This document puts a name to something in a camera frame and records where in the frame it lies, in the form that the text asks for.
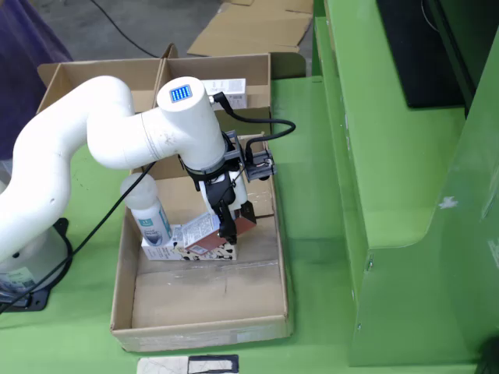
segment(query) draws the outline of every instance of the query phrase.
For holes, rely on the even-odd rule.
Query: white label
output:
[[[8,291],[26,291],[35,285],[33,274],[27,267],[0,273],[0,286]]]
[[[182,226],[180,224],[179,225],[172,225],[171,228],[172,228],[173,234],[172,234],[172,238],[170,239],[170,242],[172,242],[172,245],[175,242],[179,242],[179,243],[183,244],[184,235],[182,233]]]
[[[223,92],[232,109],[247,108],[246,79],[214,79],[203,80],[202,82],[208,95],[215,95],[219,92]],[[215,111],[223,109],[219,103],[215,103],[212,108]]]
[[[209,213],[201,214],[198,218],[190,221],[182,226],[184,235],[184,248],[205,238],[212,232],[218,230],[220,221],[217,216],[212,216]]]

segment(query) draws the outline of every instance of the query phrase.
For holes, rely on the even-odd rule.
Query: black cable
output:
[[[224,198],[225,194],[227,193],[227,191],[228,191],[229,189],[231,189],[231,188],[233,188],[233,189],[234,189],[234,188],[235,188],[235,181],[237,181],[237,178],[239,178],[239,177],[241,176],[242,172],[243,172],[245,169],[246,169],[246,165],[244,165],[244,166],[242,167],[242,169],[241,169],[241,171],[239,172],[239,174],[237,174],[237,176],[234,178],[234,180],[233,180],[233,181],[230,183],[230,185],[229,185],[229,186],[225,189],[224,193],[222,193],[222,194],[220,195],[220,199],[215,200],[215,201],[220,202],[220,201]]]
[[[26,296],[28,296],[28,294],[30,294],[32,291],[34,291],[34,289],[37,288],[38,286],[40,286],[40,284],[43,284],[57,270],[59,270],[64,265],[66,265],[66,263],[68,261],[70,261],[75,256],[75,254],[77,254],[88,243],[88,241],[94,236],[94,234],[97,232],[97,230],[99,228],[101,228],[101,226],[104,224],[104,222],[107,221],[108,218],[111,216],[111,214],[113,214],[113,212],[116,210],[116,208],[118,208],[119,204],[121,204],[121,202],[128,196],[128,194],[132,192],[132,190],[135,188],[136,185],[138,185],[140,183],[140,181],[143,179],[143,177],[146,176],[146,174],[154,166],[154,164],[155,164],[155,162],[153,162],[152,164],[147,166],[146,170],[144,170],[142,172],[142,174],[140,175],[140,177],[130,186],[130,188],[127,189],[125,191],[125,193],[123,193],[123,195],[121,195],[121,197],[118,199],[118,201],[116,201],[115,205],[112,206],[112,208],[106,213],[104,218],[101,219],[101,221],[97,224],[97,226],[95,226],[95,228],[89,233],[89,235],[87,235],[87,237],[80,243],[80,245],[78,245],[78,247],[76,247],[76,249],[73,251],[73,253],[68,255],[63,261],[61,261],[59,263],[59,265],[57,265],[54,269],[52,269],[45,277],[41,278],[41,280],[39,280],[34,286],[31,286],[27,291],[25,291],[24,293],[19,295],[17,298],[15,298],[9,304],[4,304],[3,307],[0,309],[0,314],[2,314],[7,309],[14,306],[22,298],[25,298]]]
[[[282,125],[289,126],[289,129],[286,129],[285,131],[278,132],[277,134],[258,136],[256,138],[252,138],[252,139],[248,140],[248,142],[246,143],[246,159],[251,164],[253,163],[253,152],[251,151],[251,144],[256,143],[256,142],[266,142],[268,140],[281,138],[281,137],[288,135],[289,133],[295,131],[295,129],[296,129],[296,125],[293,122],[288,121],[287,119],[246,118],[246,117],[241,117],[240,115],[237,115],[236,113],[234,113],[234,110],[232,109],[230,103],[227,100],[227,97],[224,95],[223,92],[216,93],[215,95],[213,95],[213,100],[217,103],[220,103],[220,105],[224,108],[225,112],[228,115],[230,115],[231,117],[233,117],[234,119],[237,119],[238,121],[246,122],[246,123],[281,123]]]
[[[152,53],[146,51],[145,49],[143,49],[141,46],[139,46],[135,41],[133,41],[132,39],[130,39],[129,37],[127,37],[125,35],[125,33],[123,33],[123,31],[121,31],[121,29],[118,27],[118,25],[115,23],[115,21],[112,20],[112,18],[106,13],[106,11],[100,6],[98,5],[95,0],[90,0],[91,2],[93,2],[93,4],[95,6],[97,6],[99,8],[99,10],[102,12],[102,14],[104,14],[106,16],[107,19],[109,19],[109,22],[112,23],[112,26],[114,26],[116,28],[116,30],[127,40],[129,41],[130,43],[132,43],[133,45],[135,45],[137,48],[139,48],[143,53],[145,53],[146,55],[149,55],[150,57],[154,57],[154,58],[159,58],[159,56],[156,56],[156,55],[153,55]]]
[[[423,17],[426,20],[426,23],[428,23],[428,25],[430,25],[432,29],[438,32],[438,29],[430,22],[428,17],[426,17],[426,11],[424,10],[424,0],[421,0],[421,12],[423,12]]]

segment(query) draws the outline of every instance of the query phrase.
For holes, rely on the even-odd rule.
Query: carton label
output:
[[[220,227],[217,216],[212,216],[208,212],[201,214],[198,218],[182,226],[184,235],[184,248],[198,242]]]

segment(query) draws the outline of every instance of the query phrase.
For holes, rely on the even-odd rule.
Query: green table surface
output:
[[[426,234],[464,110],[407,106],[376,0],[326,8],[369,246],[412,244]]]
[[[349,368],[354,324],[349,266],[336,228],[339,216],[331,133],[320,77],[273,83],[274,117],[297,130],[271,142],[278,166],[278,198],[290,265],[296,331],[290,338],[153,355],[238,354],[250,373],[467,373],[470,366]],[[69,239],[79,243],[119,196],[125,171],[98,165],[88,150],[73,158],[73,194],[65,212]],[[123,210],[75,258],[43,312],[0,316],[0,372],[136,372],[139,355],[121,349],[109,333]]]

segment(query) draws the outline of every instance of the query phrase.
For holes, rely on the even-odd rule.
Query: purple fabric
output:
[[[5,0],[0,5],[0,160],[12,157],[17,136],[44,96],[37,67],[70,60],[28,0]]]

